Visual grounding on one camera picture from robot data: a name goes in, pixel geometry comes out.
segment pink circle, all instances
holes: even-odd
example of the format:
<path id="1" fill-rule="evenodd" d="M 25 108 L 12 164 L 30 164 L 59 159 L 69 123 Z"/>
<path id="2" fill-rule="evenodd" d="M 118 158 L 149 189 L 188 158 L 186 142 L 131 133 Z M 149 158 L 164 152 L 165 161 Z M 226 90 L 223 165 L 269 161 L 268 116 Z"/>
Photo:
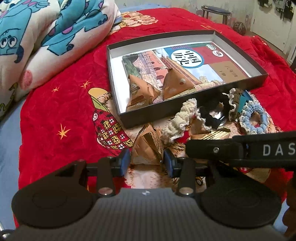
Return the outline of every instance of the pink circle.
<path id="1" fill-rule="evenodd" d="M 7 11 L 5 10 L 5 11 L 1 14 L 0 18 L 3 18 L 6 14 L 7 14 Z"/>
<path id="2" fill-rule="evenodd" d="M 32 5 L 34 5 L 34 4 L 36 4 L 37 2 L 30 2 L 29 4 L 28 4 L 28 6 L 32 6 Z"/>
<path id="3" fill-rule="evenodd" d="M 55 27 L 52 28 L 52 30 L 50 30 L 50 32 L 48 33 L 48 36 L 53 36 L 55 33 Z"/>
<path id="4" fill-rule="evenodd" d="M 63 34 L 67 34 L 67 33 L 71 32 L 72 29 L 73 29 L 73 26 L 71 26 L 71 27 L 65 29 L 62 33 L 63 33 Z"/>
<path id="5" fill-rule="evenodd" d="M 24 1 L 22 4 L 27 4 L 27 3 L 29 3 L 29 2 L 31 2 L 31 0 L 26 0 L 26 1 Z"/>
<path id="6" fill-rule="evenodd" d="M 30 70 L 26 70 L 22 73 L 20 77 L 20 87 L 23 90 L 26 90 L 31 84 L 33 80 L 33 75 Z"/>

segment crochet scrunchie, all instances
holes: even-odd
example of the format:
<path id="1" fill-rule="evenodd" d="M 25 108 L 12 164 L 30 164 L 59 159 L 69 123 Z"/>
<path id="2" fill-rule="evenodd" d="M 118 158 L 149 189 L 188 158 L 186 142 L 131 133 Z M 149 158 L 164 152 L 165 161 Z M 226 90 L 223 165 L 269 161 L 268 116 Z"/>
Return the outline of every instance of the crochet scrunchie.
<path id="1" fill-rule="evenodd" d="M 251 115 L 254 112 L 257 112 L 261 117 L 260 127 L 255 127 L 250 123 Z M 267 113 L 264 111 L 263 107 L 260 105 L 260 103 L 254 103 L 253 101 L 249 101 L 244 105 L 242 109 L 239 122 L 241 127 L 246 130 L 247 134 L 264 134 L 268 126 L 268 116 Z"/>
<path id="2" fill-rule="evenodd" d="M 216 98 L 213 98 L 204 106 L 201 106 L 197 111 L 196 117 L 203 121 L 206 130 L 208 130 L 208 128 L 209 130 L 212 130 L 212 129 L 217 130 L 221 124 L 220 119 L 216 119 L 210 114 L 210 111 L 215 110 L 215 108 L 218 106 L 219 103 L 223 104 L 222 113 L 223 113 L 223 116 L 226 116 L 226 117 L 228 117 L 230 110 L 232 108 L 235 108 L 229 104 L 230 103 L 229 96 L 225 93 L 220 93 Z"/>
<path id="3" fill-rule="evenodd" d="M 237 121 L 238 117 L 240 116 L 240 113 L 238 113 L 239 108 L 239 100 L 241 95 L 243 94 L 243 91 L 238 88 L 232 88 L 229 91 L 229 104 L 232 106 L 231 110 L 229 111 L 229 120 L 230 121 Z"/>
<path id="4" fill-rule="evenodd" d="M 161 139 L 165 145 L 173 143 L 175 139 L 184 135 L 185 127 L 189 125 L 196 113 L 196 99 L 189 99 L 183 103 L 183 106 L 173 118 L 173 120 L 162 130 Z"/>

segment metal screw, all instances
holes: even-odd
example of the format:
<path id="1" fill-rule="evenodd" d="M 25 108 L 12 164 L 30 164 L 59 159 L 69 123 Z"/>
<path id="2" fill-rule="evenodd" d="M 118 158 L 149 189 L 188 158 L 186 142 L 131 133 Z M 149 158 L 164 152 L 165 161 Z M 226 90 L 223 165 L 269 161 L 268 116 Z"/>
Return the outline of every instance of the metal screw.
<path id="1" fill-rule="evenodd" d="M 113 192 L 113 190 L 111 188 L 107 188 L 107 187 L 99 189 L 99 193 L 101 195 L 110 195 L 112 192 Z"/>
<path id="2" fill-rule="evenodd" d="M 217 154 L 219 152 L 219 148 L 218 147 L 214 147 L 213 152 Z"/>
<path id="3" fill-rule="evenodd" d="M 193 189 L 189 187 L 183 187 L 183 188 L 180 188 L 179 192 L 183 195 L 189 195 L 193 193 Z"/>

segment book cover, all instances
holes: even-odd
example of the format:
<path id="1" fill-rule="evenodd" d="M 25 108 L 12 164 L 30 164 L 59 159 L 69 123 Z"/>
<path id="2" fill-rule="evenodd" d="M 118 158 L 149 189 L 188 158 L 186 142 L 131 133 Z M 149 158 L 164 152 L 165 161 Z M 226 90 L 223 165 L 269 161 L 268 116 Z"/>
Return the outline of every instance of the book cover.
<path id="1" fill-rule="evenodd" d="M 161 90 L 168 69 L 175 69 L 195 85 L 221 85 L 248 78 L 215 43 L 203 42 L 163 47 L 122 57 L 126 73 Z"/>

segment paper packet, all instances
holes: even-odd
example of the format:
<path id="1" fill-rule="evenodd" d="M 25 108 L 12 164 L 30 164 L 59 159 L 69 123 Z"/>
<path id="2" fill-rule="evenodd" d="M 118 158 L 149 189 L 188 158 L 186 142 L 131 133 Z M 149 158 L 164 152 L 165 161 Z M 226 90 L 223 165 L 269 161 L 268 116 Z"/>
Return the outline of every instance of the paper packet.
<path id="1" fill-rule="evenodd" d="M 146 81 L 131 74 L 128 78 L 130 82 L 130 100 L 126 111 L 148 106 L 160 95 L 160 91 Z"/>
<path id="2" fill-rule="evenodd" d="M 131 164 L 160 165 L 163 144 L 159 133 L 146 124 L 138 133 L 131 151 Z"/>
<path id="3" fill-rule="evenodd" d="M 194 84 L 182 73 L 169 69 L 163 81 L 163 99 L 166 100 L 183 91 L 194 88 Z"/>

